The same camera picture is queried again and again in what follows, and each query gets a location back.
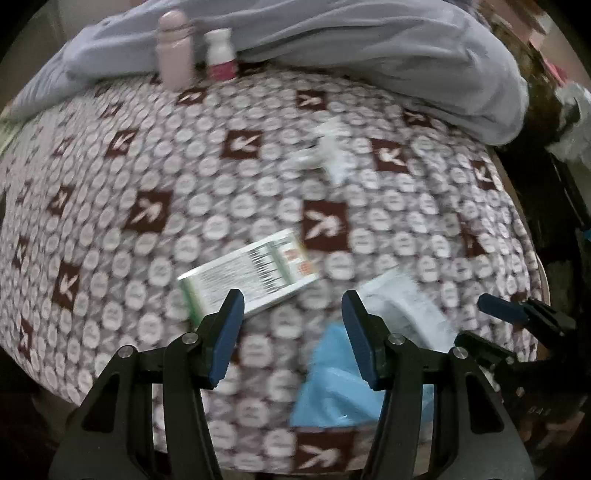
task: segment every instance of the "white and pink bottle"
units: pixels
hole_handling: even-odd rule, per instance
[[[193,39],[189,19],[180,10],[165,13],[158,21],[158,68],[164,87],[173,92],[195,83]]]
[[[230,43],[231,28],[211,30],[205,34],[207,49],[207,77],[214,82],[227,82],[236,78],[238,64],[236,52]]]

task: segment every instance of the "silver bolt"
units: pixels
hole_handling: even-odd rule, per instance
[[[199,340],[199,335],[197,335],[196,333],[189,332],[183,335],[183,343],[185,345],[192,345],[196,343],[197,340]]]
[[[406,338],[398,333],[390,333],[390,335],[388,335],[388,342],[392,345],[402,345],[406,342]]]
[[[117,351],[117,355],[121,358],[129,358],[134,354],[134,348],[131,345],[124,345],[122,346],[119,351]]]
[[[468,350],[466,350],[464,347],[461,346],[455,346],[452,350],[453,355],[456,358],[459,358],[461,360],[464,360],[465,358],[468,358]]]

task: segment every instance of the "gray fabric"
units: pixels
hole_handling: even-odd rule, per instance
[[[196,61],[204,59],[204,32],[232,27],[245,61],[341,68],[488,144],[521,129],[527,85],[514,58],[441,0],[150,0],[80,32],[62,52],[63,74],[92,80],[156,70],[155,26],[172,8],[194,21]],[[26,103],[15,102],[13,115],[30,115]]]

